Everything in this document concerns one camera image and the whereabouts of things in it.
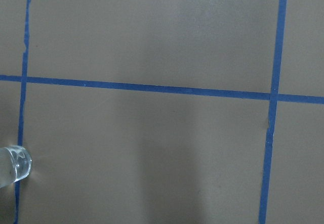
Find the clear glass sauce bottle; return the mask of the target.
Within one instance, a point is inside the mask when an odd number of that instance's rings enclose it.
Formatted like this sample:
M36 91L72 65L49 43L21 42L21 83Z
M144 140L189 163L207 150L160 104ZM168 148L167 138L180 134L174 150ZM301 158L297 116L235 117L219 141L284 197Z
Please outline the clear glass sauce bottle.
M31 155L23 146L1 148L1 188L26 178L31 168Z

